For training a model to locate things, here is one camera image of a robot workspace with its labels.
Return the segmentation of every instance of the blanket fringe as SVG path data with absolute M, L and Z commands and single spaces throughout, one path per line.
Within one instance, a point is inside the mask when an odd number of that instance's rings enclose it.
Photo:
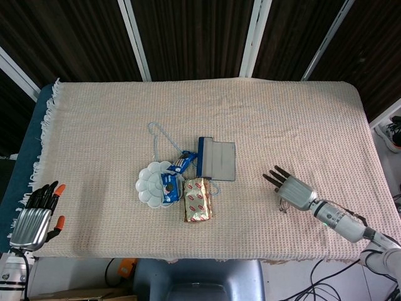
M 46 103 L 47 110 L 44 115 L 43 121 L 41 122 L 42 134 L 40 136 L 40 139 L 41 139 L 41 145 L 42 145 L 42 153 L 43 153 L 43 149 L 46 147 L 48 140 L 49 140 L 48 133 L 51 132 L 51 121 L 53 119 L 55 108 L 57 107 L 57 104 L 58 104 L 58 99 L 59 99 L 58 96 L 61 91 L 59 78 L 57 78 L 55 84 L 53 85 L 53 87 L 51 89 L 52 89 L 53 93 L 52 93 L 52 96 L 48 99 L 48 101 Z M 31 181 L 29 182 L 28 187 L 30 187 L 32 191 L 34 190 L 34 187 L 35 187 L 36 183 L 38 182 L 39 174 L 40 174 L 40 171 L 41 171 L 42 165 L 43 165 L 43 162 L 40 161 L 40 158 L 41 158 L 41 156 L 38 156 L 38 161 L 33 164 L 33 173 L 31 175 L 31 177 L 29 178 Z M 20 200 L 18 202 L 25 206 L 26 203 L 28 202 L 28 199 L 31 194 L 32 194 L 32 192 L 25 193 L 22 200 Z M 15 211 L 22 211 L 22 210 L 23 210 L 23 208 L 15 209 Z M 17 219 L 14 218 L 13 223 L 10 226 L 11 229 L 13 229 L 15 227 L 16 221 L 17 221 Z

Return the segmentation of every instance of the gold foil package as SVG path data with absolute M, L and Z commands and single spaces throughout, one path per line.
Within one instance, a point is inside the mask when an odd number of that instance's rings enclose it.
M 185 221 L 207 221 L 212 218 L 209 180 L 197 177 L 184 184 Z

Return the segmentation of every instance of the cardboard box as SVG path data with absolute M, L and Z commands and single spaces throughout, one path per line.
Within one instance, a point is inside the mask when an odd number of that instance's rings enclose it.
M 87 290 L 64 290 L 30 297 L 31 301 L 137 301 L 136 296 L 127 295 L 126 288 L 96 288 Z

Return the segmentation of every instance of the blue snack wrapper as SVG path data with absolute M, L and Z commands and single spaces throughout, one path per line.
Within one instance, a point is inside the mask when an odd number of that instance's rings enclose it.
M 182 174 L 196 157 L 197 153 L 184 150 L 182 155 L 167 170 Z
M 163 182 L 163 203 L 170 204 L 180 200 L 182 196 L 182 177 L 177 173 L 161 174 Z

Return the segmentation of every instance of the orange fingertip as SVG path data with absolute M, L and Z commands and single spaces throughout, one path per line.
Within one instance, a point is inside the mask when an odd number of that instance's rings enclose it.
M 57 224 L 55 229 L 59 229 L 60 231 L 64 228 L 65 216 L 61 215 L 57 219 Z
M 55 195 L 61 196 L 63 194 L 64 189 L 65 189 L 65 184 L 58 186 L 58 188 L 55 191 Z

